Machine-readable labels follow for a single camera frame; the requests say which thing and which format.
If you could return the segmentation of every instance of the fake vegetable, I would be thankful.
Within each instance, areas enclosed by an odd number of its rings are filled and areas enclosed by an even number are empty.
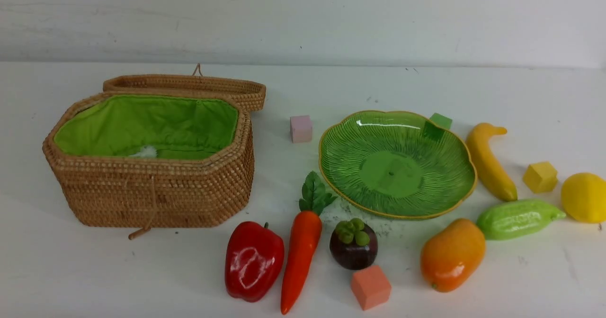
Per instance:
[[[290,229],[288,259],[286,260],[286,270],[282,281],[280,302],[282,314],[290,311],[299,298],[299,294],[301,294],[309,273],[313,254],[316,252],[320,234],[322,234],[320,214],[326,206],[333,203],[337,198],[326,192],[320,176],[314,171],[305,178],[301,193],[303,194],[303,198],[299,200],[301,212],[294,218]]]
[[[507,134],[506,128],[480,123],[472,129],[465,143],[478,171],[478,178],[492,195],[509,202],[517,200],[516,185],[500,165],[489,145],[492,136],[504,134]]]
[[[330,253],[348,270],[362,270],[372,265],[378,249],[377,235],[357,217],[337,223],[330,237]]]
[[[566,214],[539,199],[526,199],[492,206],[476,224],[487,240],[507,240],[538,232]]]
[[[234,298],[259,301],[282,270],[284,242],[267,226],[246,221],[232,233],[225,256],[225,287]]]
[[[606,221],[606,181],[591,173],[578,173],[562,184],[562,206],[580,222]]]
[[[434,290],[450,292],[476,271],[485,251],[482,231],[468,219],[456,219],[423,246],[420,270]]]

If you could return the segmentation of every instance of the yellow cube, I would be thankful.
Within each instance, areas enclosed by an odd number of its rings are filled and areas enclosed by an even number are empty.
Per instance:
[[[547,193],[558,184],[558,171],[548,161],[533,163],[528,166],[522,178],[533,193]]]

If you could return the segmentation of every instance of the green plate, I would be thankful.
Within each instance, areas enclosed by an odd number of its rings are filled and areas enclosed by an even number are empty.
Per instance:
[[[320,139],[320,172],[350,203],[393,219],[450,212],[478,182],[456,134],[405,111],[362,111],[330,127]]]

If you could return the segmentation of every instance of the foam block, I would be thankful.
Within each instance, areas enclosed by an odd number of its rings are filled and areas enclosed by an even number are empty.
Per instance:
[[[308,115],[290,117],[290,138],[293,143],[305,143],[312,140],[312,120]]]
[[[353,274],[351,290],[362,310],[366,311],[389,300],[392,284],[381,267],[373,265]]]
[[[547,193],[558,184],[558,171],[548,161],[533,163],[528,166],[522,178],[533,193]]]
[[[439,113],[434,113],[431,117],[429,117],[429,119],[446,130],[450,130],[450,126],[453,123],[452,119],[446,117],[445,115],[440,115]]]

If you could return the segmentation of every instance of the toy carrot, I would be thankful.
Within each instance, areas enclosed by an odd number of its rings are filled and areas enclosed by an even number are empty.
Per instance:
[[[299,199],[301,212],[294,218],[290,229],[290,242],[286,270],[282,280],[282,298],[280,309],[286,314],[301,294],[313,254],[316,252],[320,234],[322,234],[322,210],[336,200],[336,196],[327,193],[320,176],[314,171],[305,178],[301,189],[303,198]]]

